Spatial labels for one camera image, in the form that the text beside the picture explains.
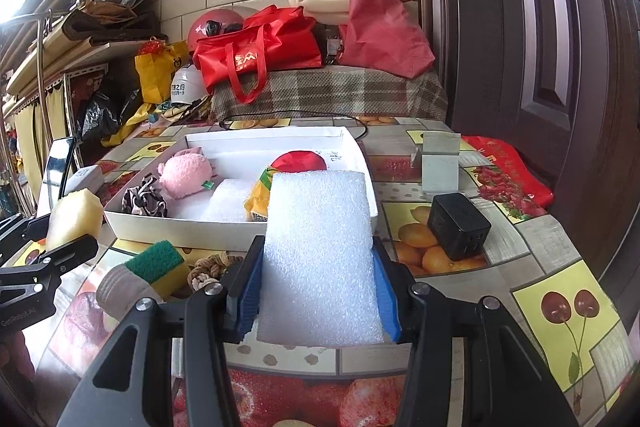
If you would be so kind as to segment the person's left hand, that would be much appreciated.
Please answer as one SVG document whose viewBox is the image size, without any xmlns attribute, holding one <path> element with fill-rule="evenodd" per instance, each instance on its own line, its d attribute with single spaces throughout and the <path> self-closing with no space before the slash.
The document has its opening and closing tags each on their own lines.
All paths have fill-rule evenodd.
<svg viewBox="0 0 640 427">
<path fill-rule="evenodd" d="M 8 364 L 13 364 L 28 381 L 34 380 L 35 367 L 22 332 L 0 341 L 0 367 L 3 369 Z"/>
</svg>

